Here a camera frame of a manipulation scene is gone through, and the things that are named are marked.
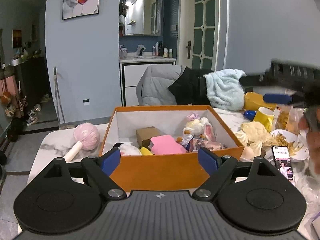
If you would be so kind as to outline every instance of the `blue gripper pad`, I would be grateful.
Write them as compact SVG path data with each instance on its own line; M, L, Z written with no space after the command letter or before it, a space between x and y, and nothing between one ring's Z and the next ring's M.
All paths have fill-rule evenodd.
M218 158L217 155L205 147L201 147L198 151L198 162L209 176L219 168Z
M265 94L263 96L263 101L266 103L288 105L291 103L292 98L291 96L284 94Z
M100 168L105 174L110 176L120 163L120 150L114 147L103 156L106 156L106 158L102 160Z

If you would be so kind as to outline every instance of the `wall outlet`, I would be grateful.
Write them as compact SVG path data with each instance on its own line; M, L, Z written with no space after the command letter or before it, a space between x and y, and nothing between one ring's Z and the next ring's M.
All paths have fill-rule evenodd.
M83 100L83 104L84 104L85 106L90 105L90 100L89 100L89 99Z

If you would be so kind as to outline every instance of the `bathroom mirror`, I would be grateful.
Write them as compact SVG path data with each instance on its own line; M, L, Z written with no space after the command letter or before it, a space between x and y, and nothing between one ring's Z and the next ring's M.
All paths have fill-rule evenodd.
M124 35L160 35L161 0L125 0Z

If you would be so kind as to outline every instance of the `pink ball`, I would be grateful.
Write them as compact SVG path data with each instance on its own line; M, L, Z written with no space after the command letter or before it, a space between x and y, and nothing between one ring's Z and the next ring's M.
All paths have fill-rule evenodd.
M76 141L82 142L82 149L86 151L95 149L100 142L98 129L92 123L88 122L78 125L73 132L73 137Z

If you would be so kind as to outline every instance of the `sink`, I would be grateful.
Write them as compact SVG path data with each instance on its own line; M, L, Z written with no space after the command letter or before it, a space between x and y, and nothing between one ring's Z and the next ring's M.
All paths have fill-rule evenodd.
M127 58L141 58L141 59L148 59L148 58L162 58L160 56L131 56Z

